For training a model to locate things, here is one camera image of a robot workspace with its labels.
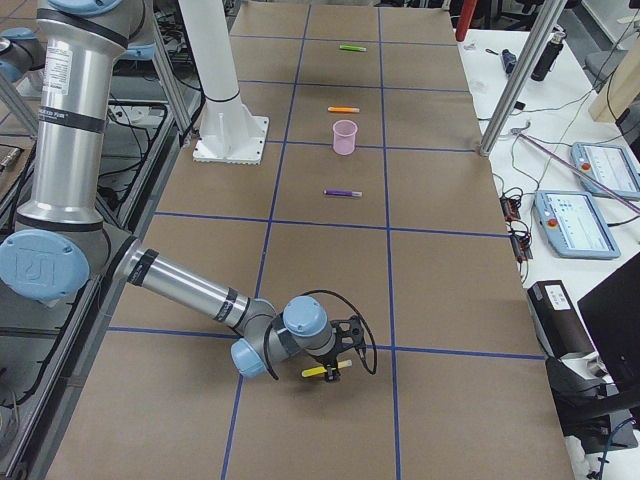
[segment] cup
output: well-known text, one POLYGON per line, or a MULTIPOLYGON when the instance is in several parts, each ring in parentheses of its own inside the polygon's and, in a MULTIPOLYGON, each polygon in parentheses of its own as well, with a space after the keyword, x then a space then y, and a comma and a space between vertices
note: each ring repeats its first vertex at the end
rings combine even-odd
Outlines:
POLYGON ((349 155, 356 149, 358 125, 351 120, 338 120, 333 124, 333 151, 349 155))

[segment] white table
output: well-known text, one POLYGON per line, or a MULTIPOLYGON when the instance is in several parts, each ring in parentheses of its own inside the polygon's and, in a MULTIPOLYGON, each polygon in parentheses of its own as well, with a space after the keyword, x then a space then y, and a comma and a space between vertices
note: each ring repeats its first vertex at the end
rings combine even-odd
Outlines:
MULTIPOLYGON (((507 83, 507 76, 502 68, 499 56, 487 53, 485 49, 501 52, 507 48, 517 56, 527 39, 526 32, 470 30, 464 42, 459 44, 469 88, 479 119, 489 118, 507 83)), ((525 110, 537 110, 559 107, 577 100, 591 90, 591 84, 584 75, 581 66, 570 49, 560 53, 553 70, 543 82, 530 80, 520 94, 519 100, 526 104, 525 110)), ((533 137, 549 141, 563 142, 569 145, 577 141, 601 142, 619 137, 620 132, 613 124, 596 123, 588 113, 588 108, 596 97, 589 93, 585 102, 579 101, 557 111, 520 113, 507 121, 503 133, 513 127, 522 127, 527 120, 531 127, 527 133, 533 137)), ((480 121, 484 131, 486 121, 480 121)), ((500 139, 490 155, 493 172, 504 179, 504 190, 520 187, 525 193, 533 192, 535 182, 511 166, 511 148, 515 137, 506 135, 500 139)), ((612 144, 626 146, 619 137, 612 144)), ((569 147, 550 145, 549 148, 561 157, 569 159, 569 147)), ((542 177, 547 156, 535 147, 519 140, 514 146, 515 164, 532 177, 542 177)), ((501 190, 500 180, 496 180, 498 192, 501 190)), ((580 181, 568 169, 551 160, 546 174, 540 182, 544 190, 584 190, 580 181)), ((614 200, 598 198, 598 207, 607 222, 618 222, 631 218, 634 214, 614 200)), ((528 267, 528 275, 524 287, 528 288, 540 280, 560 279, 564 283, 571 299, 577 302, 582 296, 600 283, 616 268, 624 264, 640 251, 640 220, 612 229, 614 238, 622 252, 615 260, 574 260, 558 257, 547 243, 544 232, 534 224, 531 216, 533 195, 526 195, 520 209, 523 220, 531 227, 533 235, 533 260, 523 266, 528 267)), ((597 454, 589 455, 588 460, 593 470, 599 469, 597 454)), ((640 449, 610 452, 610 464, 606 466, 606 480, 637 480, 640 472, 640 449)))

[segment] computer monitor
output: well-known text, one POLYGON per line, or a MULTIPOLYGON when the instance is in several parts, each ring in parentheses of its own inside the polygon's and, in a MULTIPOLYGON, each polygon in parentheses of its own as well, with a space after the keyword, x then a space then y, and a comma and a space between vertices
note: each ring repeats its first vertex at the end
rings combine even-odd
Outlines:
POLYGON ((609 374, 640 420, 640 254, 580 299, 578 308, 609 374))

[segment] red object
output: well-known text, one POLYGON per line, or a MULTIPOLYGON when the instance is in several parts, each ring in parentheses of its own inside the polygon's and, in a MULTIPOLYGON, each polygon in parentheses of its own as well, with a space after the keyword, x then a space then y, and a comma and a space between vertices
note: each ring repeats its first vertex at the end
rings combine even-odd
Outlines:
POLYGON ((469 30, 469 25, 473 20, 473 12, 476 10, 476 3, 478 3, 478 0, 464 0, 460 18, 458 19, 458 26, 456 27, 456 40, 458 42, 462 42, 464 37, 467 36, 467 30, 469 30))

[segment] purple marker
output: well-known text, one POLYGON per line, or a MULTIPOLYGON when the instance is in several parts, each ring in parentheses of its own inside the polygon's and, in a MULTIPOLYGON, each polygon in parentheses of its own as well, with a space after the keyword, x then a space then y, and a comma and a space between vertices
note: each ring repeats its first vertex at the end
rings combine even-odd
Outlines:
POLYGON ((354 192, 352 190, 325 190, 325 195, 331 197, 354 197, 359 198, 362 196, 362 192, 354 192))

